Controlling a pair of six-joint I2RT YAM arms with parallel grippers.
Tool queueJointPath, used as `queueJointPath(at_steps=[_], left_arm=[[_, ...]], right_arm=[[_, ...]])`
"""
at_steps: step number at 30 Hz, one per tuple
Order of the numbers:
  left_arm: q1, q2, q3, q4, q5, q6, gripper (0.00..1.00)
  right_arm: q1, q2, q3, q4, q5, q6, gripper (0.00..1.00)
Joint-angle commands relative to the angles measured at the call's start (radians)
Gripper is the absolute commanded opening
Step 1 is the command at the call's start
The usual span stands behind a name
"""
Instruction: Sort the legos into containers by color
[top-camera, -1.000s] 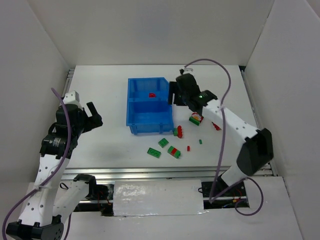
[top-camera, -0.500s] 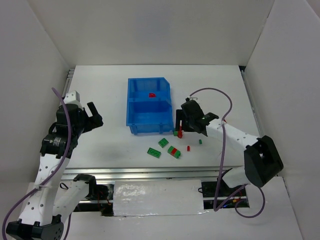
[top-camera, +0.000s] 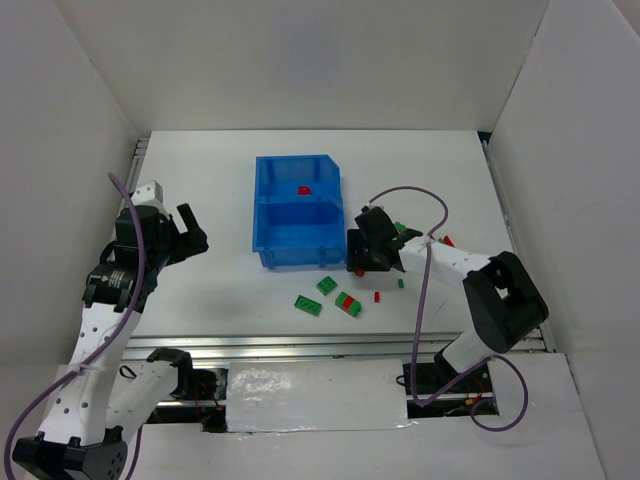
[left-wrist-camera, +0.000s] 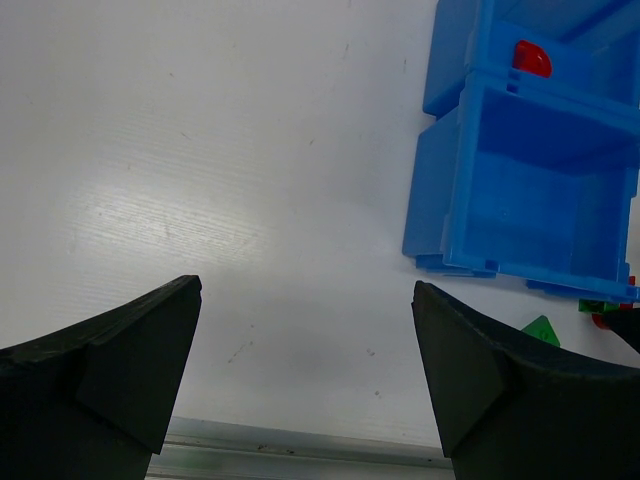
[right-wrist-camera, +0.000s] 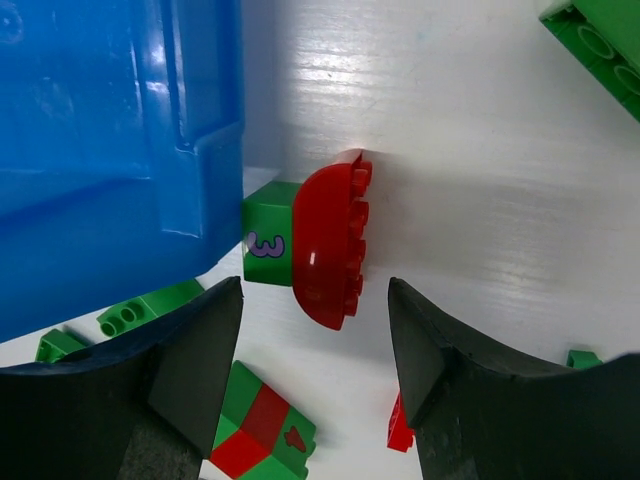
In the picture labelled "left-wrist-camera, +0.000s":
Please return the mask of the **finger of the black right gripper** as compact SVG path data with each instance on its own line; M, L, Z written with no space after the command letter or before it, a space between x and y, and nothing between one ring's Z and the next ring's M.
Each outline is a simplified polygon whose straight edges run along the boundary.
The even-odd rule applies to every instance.
M604 324L637 353L640 352L640 309L610 311L603 315Z

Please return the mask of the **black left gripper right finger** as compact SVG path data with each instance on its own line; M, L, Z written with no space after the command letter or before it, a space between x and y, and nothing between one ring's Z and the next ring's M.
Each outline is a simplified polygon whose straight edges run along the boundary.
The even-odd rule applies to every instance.
M459 479L635 479L639 372L577 354L417 282L412 311Z

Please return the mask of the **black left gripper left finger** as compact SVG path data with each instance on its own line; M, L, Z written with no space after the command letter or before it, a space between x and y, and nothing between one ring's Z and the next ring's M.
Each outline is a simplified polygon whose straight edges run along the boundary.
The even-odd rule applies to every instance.
M198 276L180 276L2 349L2 478L144 478L164 444L201 289Z

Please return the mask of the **red half-round brick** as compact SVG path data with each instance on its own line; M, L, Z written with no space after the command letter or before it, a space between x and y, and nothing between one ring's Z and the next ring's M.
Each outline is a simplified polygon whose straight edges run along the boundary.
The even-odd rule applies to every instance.
M620 337L639 335L639 310L634 308L634 303L622 303L614 310L593 314L592 320L598 328Z

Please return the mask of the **green sloped 2x2 brick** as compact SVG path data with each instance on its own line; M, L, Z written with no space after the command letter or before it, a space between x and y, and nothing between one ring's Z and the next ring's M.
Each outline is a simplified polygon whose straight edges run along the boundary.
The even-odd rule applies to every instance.
M560 347L561 343L553 329L551 322L545 315L538 316L535 320L527 324L522 332L540 341Z

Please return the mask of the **red curved brick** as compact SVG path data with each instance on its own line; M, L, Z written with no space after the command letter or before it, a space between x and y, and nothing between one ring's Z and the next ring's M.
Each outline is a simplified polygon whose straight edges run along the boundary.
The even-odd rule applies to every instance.
M546 51L527 40L520 40L515 45L512 67L543 78L550 78L553 73L552 62Z

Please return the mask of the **small green tile piece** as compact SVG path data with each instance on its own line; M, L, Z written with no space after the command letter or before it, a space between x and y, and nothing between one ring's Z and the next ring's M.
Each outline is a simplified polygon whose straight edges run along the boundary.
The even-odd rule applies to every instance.
M597 300L580 299L578 310L583 313L604 314L609 311L616 311L620 308L618 303L609 303Z

